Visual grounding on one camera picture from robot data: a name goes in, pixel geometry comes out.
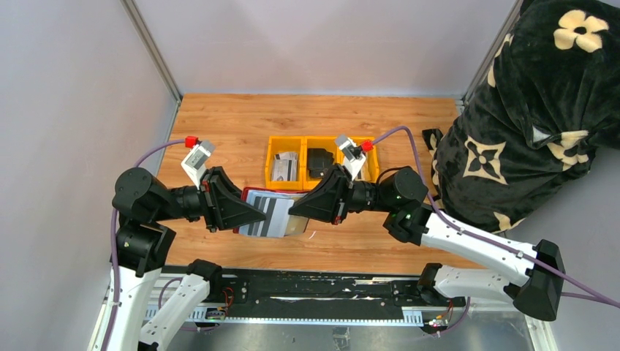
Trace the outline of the white striped card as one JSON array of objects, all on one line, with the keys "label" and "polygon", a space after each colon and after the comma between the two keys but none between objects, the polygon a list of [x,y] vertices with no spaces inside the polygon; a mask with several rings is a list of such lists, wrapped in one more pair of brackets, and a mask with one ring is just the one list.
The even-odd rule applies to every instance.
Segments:
[{"label": "white striped card", "polygon": [[289,209],[295,203],[291,197],[280,195],[248,195],[246,202],[265,214],[265,219],[245,224],[238,232],[245,236],[282,238],[289,219]]}]

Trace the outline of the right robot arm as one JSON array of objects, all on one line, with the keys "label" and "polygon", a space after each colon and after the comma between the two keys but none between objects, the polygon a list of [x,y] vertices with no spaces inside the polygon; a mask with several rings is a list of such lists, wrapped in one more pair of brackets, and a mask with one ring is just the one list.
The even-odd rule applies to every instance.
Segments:
[{"label": "right robot arm", "polygon": [[542,321],[557,318],[565,272],[559,247],[500,238],[425,204],[428,193],[409,166],[378,182],[352,180],[341,165],[289,209],[293,216],[340,224],[349,213],[385,212],[383,227],[397,241],[441,249],[480,265],[478,269],[429,263],[417,283],[419,299],[472,297],[511,303]]}]

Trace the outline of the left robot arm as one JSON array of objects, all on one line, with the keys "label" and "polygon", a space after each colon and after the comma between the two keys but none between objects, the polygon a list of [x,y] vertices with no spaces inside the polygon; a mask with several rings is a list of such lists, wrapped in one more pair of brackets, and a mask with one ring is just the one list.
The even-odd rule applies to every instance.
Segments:
[{"label": "left robot arm", "polygon": [[168,301],[144,323],[176,236],[162,222],[204,219],[214,233],[260,222],[266,215],[242,200],[222,167],[203,171],[195,185],[171,189],[146,169],[130,168],[118,177],[112,204],[110,295],[92,348],[166,350],[199,303],[222,297],[224,282],[221,266],[196,259]]}]

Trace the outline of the tan logo card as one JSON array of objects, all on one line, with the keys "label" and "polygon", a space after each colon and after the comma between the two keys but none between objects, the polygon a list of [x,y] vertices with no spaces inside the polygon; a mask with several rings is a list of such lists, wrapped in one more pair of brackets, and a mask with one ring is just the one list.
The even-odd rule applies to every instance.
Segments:
[{"label": "tan logo card", "polygon": [[284,231],[285,236],[300,235],[306,231],[309,219],[303,216],[289,216],[287,225]]}]

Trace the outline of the red leather card holder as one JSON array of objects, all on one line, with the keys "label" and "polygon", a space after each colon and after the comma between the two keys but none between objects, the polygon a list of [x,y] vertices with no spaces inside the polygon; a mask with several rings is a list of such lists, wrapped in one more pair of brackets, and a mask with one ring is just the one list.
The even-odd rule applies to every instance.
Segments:
[{"label": "red leather card holder", "polygon": [[252,222],[233,230],[234,233],[255,238],[283,238],[305,233],[309,219],[289,214],[290,208],[301,200],[305,191],[282,191],[246,187],[242,199],[265,214],[265,220]]}]

